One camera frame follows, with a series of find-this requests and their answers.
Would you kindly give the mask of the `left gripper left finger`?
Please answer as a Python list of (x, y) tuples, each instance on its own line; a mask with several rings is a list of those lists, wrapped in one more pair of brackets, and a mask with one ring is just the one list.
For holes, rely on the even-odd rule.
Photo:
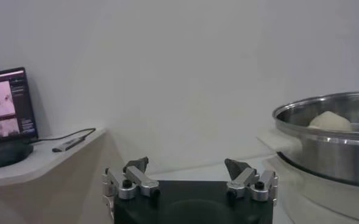
[(106, 168), (102, 174), (103, 196), (131, 200), (139, 192), (151, 200), (158, 199), (160, 183), (145, 174), (148, 164), (148, 157), (144, 157), (129, 161), (120, 171)]

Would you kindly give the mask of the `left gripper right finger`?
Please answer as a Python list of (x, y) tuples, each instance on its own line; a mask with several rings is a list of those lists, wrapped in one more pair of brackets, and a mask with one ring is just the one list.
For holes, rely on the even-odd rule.
[(254, 201), (277, 201), (277, 175), (272, 170), (259, 174), (248, 163), (226, 158), (224, 164), (231, 180), (227, 182), (227, 198), (237, 201), (247, 193)]

